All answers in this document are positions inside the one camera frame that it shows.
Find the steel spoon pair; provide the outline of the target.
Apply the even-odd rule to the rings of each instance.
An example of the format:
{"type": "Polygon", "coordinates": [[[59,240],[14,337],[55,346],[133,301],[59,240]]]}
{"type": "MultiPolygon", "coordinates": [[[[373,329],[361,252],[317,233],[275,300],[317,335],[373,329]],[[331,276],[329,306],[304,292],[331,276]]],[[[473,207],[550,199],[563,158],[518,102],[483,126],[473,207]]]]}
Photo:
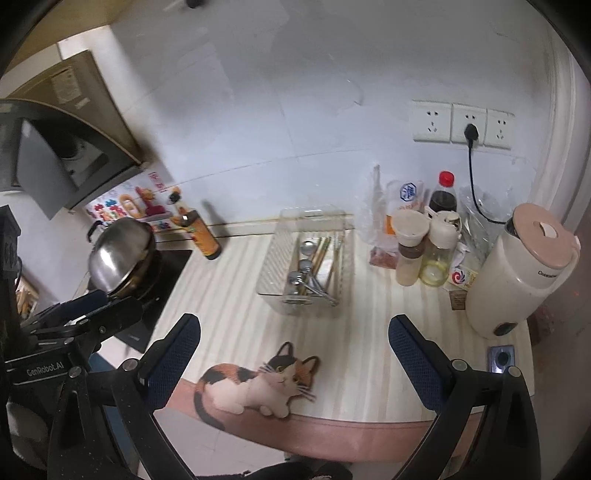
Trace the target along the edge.
{"type": "Polygon", "coordinates": [[[313,268],[314,263],[310,259],[301,259],[300,261],[298,261],[298,271],[300,271],[304,275],[311,275],[313,268]]]}

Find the blue smartphone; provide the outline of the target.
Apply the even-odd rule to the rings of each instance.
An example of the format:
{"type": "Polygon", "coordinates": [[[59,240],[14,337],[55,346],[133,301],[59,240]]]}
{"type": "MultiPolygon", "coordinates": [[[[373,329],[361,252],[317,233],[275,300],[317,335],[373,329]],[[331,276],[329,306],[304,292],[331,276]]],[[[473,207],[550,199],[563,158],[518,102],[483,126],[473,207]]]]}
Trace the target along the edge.
{"type": "Polygon", "coordinates": [[[515,348],[513,345],[491,346],[488,349],[488,367],[491,373],[502,374],[515,365],[515,348]]]}

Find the black induction cooktop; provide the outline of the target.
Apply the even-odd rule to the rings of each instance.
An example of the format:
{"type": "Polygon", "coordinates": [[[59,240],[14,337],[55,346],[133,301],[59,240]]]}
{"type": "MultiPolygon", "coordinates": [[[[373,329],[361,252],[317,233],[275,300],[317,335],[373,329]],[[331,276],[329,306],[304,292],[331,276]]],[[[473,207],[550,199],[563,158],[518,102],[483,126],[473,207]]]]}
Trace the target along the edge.
{"type": "Polygon", "coordinates": [[[177,280],[186,266],[190,250],[157,250],[146,276],[129,294],[123,295],[125,309],[100,325],[103,339],[115,336],[144,353],[157,321],[177,280]]]}

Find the steel wok lid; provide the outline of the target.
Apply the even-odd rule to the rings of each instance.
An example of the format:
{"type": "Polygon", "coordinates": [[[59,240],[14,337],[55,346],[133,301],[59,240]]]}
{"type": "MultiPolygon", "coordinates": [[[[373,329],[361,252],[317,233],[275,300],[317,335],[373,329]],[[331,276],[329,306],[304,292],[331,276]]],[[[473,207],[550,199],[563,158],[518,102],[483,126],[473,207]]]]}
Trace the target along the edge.
{"type": "Polygon", "coordinates": [[[86,238],[92,244],[87,262],[91,285],[118,298],[136,290],[155,255],[150,226],[129,217],[109,225],[97,220],[86,238]]]}

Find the dark soy sauce bottle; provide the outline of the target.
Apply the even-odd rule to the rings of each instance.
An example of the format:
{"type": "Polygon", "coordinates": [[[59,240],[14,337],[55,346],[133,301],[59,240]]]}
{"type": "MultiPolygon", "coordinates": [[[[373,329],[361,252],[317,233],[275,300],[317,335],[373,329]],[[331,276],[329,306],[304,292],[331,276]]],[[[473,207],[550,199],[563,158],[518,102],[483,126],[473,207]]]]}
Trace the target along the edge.
{"type": "Polygon", "coordinates": [[[174,187],[168,196],[169,203],[175,208],[176,214],[170,217],[172,223],[190,235],[191,240],[208,260],[215,260],[221,256],[222,247],[211,234],[204,223],[204,219],[192,207],[182,200],[180,190],[174,187]]]}

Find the small seasoning packet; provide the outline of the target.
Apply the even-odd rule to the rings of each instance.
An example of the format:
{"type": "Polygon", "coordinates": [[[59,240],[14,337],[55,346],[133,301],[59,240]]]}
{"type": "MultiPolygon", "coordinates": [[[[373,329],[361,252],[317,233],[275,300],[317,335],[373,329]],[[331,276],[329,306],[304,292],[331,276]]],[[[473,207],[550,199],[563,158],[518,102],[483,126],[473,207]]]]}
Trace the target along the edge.
{"type": "Polygon", "coordinates": [[[451,308],[461,311],[466,308],[467,294],[474,284],[478,273],[463,265],[458,265],[450,271],[446,282],[446,290],[449,293],[451,308]]]}

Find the black range hood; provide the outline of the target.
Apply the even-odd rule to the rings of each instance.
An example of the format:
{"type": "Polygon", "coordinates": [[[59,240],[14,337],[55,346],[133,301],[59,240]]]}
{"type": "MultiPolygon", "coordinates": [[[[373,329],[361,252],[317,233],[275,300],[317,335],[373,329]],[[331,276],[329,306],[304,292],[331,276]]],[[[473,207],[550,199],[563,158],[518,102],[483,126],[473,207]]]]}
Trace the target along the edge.
{"type": "Polygon", "coordinates": [[[139,173],[141,149],[89,51],[1,100],[1,189],[23,191],[47,218],[139,173]]]}

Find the striped cat print table mat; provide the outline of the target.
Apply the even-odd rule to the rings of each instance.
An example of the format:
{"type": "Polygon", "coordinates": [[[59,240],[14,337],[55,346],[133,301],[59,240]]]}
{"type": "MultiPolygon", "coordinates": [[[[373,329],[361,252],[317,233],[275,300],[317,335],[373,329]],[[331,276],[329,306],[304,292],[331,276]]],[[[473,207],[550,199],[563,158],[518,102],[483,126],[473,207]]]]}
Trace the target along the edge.
{"type": "Polygon", "coordinates": [[[392,352],[388,326],[403,313],[450,358],[486,368],[490,341],[466,315],[451,307],[444,289],[403,287],[390,270],[368,262],[366,245],[349,241],[353,273],[338,307],[297,316],[276,312],[256,291],[270,236],[231,237],[221,257],[193,252],[154,328],[164,337],[179,317],[191,313],[201,340],[170,406],[194,414],[194,386],[218,363],[256,368],[290,342],[298,358],[318,356],[314,399],[294,399],[290,416],[266,418],[247,411],[219,414],[226,432],[279,450],[342,462],[403,462],[433,420],[392,352]]]}

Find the black clothed person body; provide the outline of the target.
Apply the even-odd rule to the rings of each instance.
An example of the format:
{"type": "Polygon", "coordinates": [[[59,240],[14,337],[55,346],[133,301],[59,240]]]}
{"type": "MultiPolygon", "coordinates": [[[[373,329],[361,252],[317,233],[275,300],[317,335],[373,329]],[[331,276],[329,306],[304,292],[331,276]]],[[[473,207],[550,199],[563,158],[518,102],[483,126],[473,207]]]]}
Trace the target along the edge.
{"type": "Polygon", "coordinates": [[[259,470],[232,476],[232,479],[250,480],[352,480],[353,473],[338,462],[321,461],[318,464],[297,461],[284,461],[259,470]]]}

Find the white pink electric kettle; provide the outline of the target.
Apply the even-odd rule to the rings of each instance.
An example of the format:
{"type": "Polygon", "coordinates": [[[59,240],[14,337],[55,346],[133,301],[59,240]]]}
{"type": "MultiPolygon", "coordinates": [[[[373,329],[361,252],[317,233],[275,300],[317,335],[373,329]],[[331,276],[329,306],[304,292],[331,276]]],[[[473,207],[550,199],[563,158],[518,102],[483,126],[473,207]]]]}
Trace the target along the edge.
{"type": "Polygon", "coordinates": [[[580,259],[578,238],[550,211],[517,206],[466,298],[466,315],[482,337],[509,334],[570,277],[580,259]]]}

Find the glass oil dispenser bottle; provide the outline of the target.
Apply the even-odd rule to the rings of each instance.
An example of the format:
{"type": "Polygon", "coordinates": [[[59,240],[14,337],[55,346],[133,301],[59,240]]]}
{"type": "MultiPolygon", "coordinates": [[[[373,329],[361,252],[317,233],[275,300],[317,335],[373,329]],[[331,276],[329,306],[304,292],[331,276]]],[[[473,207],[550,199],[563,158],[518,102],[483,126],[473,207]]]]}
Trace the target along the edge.
{"type": "Polygon", "coordinates": [[[430,223],[420,280],[441,287],[448,279],[452,260],[461,238],[461,217],[455,211],[437,212],[430,223]]]}

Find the seasoning shaker brown band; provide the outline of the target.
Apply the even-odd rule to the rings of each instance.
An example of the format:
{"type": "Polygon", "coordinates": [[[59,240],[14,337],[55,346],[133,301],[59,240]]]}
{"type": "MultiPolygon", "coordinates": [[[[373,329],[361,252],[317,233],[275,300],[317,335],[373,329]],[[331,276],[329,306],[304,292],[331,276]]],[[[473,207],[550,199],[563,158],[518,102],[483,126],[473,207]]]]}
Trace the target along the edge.
{"type": "Polygon", "coordinates": [[[401,286],[412,286],[421,270],[430,220],[415,210],[399,210],[393,215],[391,225],[399,244],[396,280],[401,286]]]}

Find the clear plastic organizer basket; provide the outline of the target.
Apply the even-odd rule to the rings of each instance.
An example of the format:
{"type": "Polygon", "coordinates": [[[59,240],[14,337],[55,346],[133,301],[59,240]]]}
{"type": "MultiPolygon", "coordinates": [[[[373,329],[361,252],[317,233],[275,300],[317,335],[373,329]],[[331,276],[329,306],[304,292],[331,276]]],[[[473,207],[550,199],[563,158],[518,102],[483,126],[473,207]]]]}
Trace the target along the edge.
{"type": "Polygon", "coordinates": [[[332,205],[284,209],[263,259],[256,294],[283,315],[338,310],[351,286],[353,253],[355,234],[344,210],[332,205]]]}

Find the red cap vinegar bottle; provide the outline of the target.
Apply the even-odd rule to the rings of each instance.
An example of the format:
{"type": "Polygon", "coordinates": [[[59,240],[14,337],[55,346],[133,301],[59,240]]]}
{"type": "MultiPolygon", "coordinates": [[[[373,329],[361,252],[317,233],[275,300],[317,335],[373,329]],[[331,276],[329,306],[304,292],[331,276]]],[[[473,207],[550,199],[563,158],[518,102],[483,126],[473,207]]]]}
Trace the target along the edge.
{"type": "Polygon", "coordinates": [[[455,175],[450,171],[441,171],[438,185],[431,194],[428,207],[431,211],[456,211],[458,200],[454,189],[455,175]]]}

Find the white salt bag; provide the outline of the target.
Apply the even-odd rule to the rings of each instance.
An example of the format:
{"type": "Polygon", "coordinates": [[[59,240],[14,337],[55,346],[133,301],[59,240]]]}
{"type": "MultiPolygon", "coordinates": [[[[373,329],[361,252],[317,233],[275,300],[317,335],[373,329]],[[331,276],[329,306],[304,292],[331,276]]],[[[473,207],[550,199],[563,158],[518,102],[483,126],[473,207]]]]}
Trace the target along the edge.
{"type": "Polygon", "coordinates": [[[391,180],[386,185],[386,233],[394,235],[392,219],[396,212],[399,210],[420,211],[423,199],[424,182],[422,180],[391,180]]]}

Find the colourful wall sticker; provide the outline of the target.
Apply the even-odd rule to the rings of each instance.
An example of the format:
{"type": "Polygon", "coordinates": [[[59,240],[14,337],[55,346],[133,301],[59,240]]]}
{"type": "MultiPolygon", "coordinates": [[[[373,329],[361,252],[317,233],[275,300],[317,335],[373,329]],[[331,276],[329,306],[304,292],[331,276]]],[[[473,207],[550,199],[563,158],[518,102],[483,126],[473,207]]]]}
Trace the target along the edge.
{"type": "Polygon", "coordinates": [[[166,184],[156,171],[142,172],[89,202],[84,211],[106,225],[132,218],[147,223],[154,233],[162,233],[177,229],[170,220],[177,214],[169,200],[172,193],[180,194],[181,189],[166,184]]]}

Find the white triple wall socket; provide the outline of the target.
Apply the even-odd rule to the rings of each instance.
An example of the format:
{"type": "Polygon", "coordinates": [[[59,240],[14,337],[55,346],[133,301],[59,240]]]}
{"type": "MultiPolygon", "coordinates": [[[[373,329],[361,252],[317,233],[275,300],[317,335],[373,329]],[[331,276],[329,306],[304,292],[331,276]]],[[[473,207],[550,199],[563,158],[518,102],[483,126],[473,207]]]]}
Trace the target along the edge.
{"type": "Polygon", "coordinates": [[[469,124],[478,131],[477,146],[512,149],[516,126],[512,113],[463,104],[412,102],[410,126],[416,142],[466,144],[469,124]]]}

